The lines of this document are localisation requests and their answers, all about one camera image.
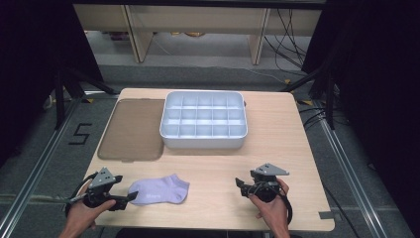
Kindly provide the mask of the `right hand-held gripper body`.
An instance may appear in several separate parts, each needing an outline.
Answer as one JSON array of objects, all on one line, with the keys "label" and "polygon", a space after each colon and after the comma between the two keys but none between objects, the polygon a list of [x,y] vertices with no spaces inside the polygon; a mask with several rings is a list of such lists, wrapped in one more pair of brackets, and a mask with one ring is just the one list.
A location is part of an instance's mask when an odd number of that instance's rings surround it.
[{"label": "right hand-held gripper body", "polygon": [[266,163],[251,170],[251,177],[254,184],[249,192],[256,195],[263,202],[271,202],[282,190],[282,185],[277,181],[278,176],[288,176],[289,171]]}]

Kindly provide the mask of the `person's right hand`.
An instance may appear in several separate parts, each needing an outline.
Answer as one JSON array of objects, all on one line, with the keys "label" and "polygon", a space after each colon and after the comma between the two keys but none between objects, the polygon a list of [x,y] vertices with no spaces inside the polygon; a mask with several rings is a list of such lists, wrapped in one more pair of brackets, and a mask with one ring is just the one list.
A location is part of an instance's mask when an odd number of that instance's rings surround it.
[{"label": "person's right hand", "polygon": [[256,219],[262,218],[270,230],[277,227],[288,228],[287,208],[279,195],[271,202],[263,202],[253,194],[249,196],[249,200],[259,211]]}]

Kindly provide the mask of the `aluminium floor rail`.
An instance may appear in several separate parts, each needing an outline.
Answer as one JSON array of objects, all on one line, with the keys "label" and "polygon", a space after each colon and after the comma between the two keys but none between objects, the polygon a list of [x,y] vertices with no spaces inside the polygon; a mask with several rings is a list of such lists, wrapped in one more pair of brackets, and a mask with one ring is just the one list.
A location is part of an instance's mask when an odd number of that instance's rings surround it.
[{"label": "aluminium floor rail", "polygon": [[70,196],[86,172],[84,148],[70,143],[82,120],[84,104],[76,99],[68,104],[65,119],[47,139],[41,132],[30,138],[22,157],[33,166],[11,201],[1,200],[7,209],[0,217],[0,238],[56,235],[65,221],[64,205],[52,196]]},{"label": "aluminium floor rail", "polygon": [[372,202],[368,198],[363,185],[361,184],[353,166],[351,165],[344,147],[342,146],[335,130],[332,129],[330,124],[327,122],[326,110],[319,109],[319,113],[319,119],[321,120],[323,131],[327,137],[327,140],[329,141],[330,146],[332,147],[341,170],[343,171],[344,177],[367,224],[371,236],[373,238],[388,238],[379,219],[379,216],[372,205]]}]

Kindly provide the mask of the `brown translucent box lid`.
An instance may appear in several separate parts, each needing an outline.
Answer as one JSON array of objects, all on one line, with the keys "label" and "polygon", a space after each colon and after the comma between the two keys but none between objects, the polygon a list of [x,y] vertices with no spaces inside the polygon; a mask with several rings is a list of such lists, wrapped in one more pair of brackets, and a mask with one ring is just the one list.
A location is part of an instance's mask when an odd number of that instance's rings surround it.
[{"label": "brown translucent box lid", "polygon": [[101,160],[144,162],[163,152],[159,133],[163,99],[122,99],[116,103],[97,151]]}]

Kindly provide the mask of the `lilac ankle sock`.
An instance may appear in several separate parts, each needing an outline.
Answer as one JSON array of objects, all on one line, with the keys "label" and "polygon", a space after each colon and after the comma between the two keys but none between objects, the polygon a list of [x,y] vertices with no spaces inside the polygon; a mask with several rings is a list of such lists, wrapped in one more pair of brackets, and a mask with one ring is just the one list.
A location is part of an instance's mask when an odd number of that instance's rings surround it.
[{"label": "lilac ankle sock", "polygon": [[135,192],[135,205],[156,203],[182,203],[189,192],[190,183],[180,179],[176,174],[163,178],[145,178],[131,184],[129,193]]}]

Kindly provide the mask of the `black metal stand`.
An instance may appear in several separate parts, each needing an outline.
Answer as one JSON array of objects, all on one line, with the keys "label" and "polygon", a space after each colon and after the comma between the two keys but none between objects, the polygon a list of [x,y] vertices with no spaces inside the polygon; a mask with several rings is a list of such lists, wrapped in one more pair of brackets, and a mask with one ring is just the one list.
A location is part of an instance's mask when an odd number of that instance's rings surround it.
[{"label": "black metal stand", "polygon": [[296,82],[288,84],[285,88],[280,89],[280,92],[291,92],[309,81],[312,81],[313,84],[308,92],[308,95],[311,99],[320,99],[322,96],[325,97],[325,115],[327,124],[330,126],[331,130],[334,130],[333,107],[335,82],[332,72],[329,69],[325,69],[323,66],[320,66]]},{"label": "black metal stand", "polygon": [[94,87],[104,91],[110,95],[117,95],[118,91],[107,86],[103,81],[97,80],[87,74],[71,68],[60,67],[54,76],[54,92],[55,92],[55,107],[56,107],[56,123],[55,127],[58,129],[65,119],[64,110],[64,92],[67,91],[71,98],[81,99],[85,96],[80,82],[84,81]]}]

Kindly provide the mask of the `white divided storage box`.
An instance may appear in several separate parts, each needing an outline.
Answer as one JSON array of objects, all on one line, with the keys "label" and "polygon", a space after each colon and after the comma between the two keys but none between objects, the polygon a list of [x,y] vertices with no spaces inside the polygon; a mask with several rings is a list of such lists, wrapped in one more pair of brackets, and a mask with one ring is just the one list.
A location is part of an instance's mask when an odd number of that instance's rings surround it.
[{"label": "white divided storage box", "polygon": [[239,149],[248,135],[246,102],[237,91],[172,91],[159,132],[171,149]]}]

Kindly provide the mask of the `person's left hand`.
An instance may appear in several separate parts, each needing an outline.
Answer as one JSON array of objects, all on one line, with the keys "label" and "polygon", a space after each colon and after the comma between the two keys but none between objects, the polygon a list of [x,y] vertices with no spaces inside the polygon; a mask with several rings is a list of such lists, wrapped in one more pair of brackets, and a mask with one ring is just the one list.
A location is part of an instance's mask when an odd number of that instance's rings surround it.
[{"label": "person's left hand", "polygon": [[114,204],[115,201],[111,199],[97,207],[90,208],[86,206],[82,201],[78,201],[77,203],[73,204],[73,206],[70,208],[65,226],[95,226],[95,219],[104,211],[109,210]]}]

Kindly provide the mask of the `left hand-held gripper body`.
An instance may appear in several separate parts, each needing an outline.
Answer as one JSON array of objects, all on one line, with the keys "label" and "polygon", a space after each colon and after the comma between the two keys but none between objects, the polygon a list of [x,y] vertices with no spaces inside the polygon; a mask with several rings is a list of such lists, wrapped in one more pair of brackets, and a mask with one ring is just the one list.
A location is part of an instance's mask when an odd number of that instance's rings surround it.
[{"label": "left hand-held gripper body", "polygon": [[109,191],[116,182],[109,170],[102,168],[88,186],[83,203],[91,208],[101,205],[109,199]]}]

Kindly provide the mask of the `grey tape strip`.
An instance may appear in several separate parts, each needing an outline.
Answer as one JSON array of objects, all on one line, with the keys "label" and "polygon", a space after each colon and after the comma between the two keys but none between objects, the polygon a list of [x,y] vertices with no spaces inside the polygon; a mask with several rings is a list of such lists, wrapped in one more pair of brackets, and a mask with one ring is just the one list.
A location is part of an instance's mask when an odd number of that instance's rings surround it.
[{"label": "grey tape strip", "polygon": [[320,219],[334,219],[335,221],[341,221],[341,214],[333,211],[319,211]]}]

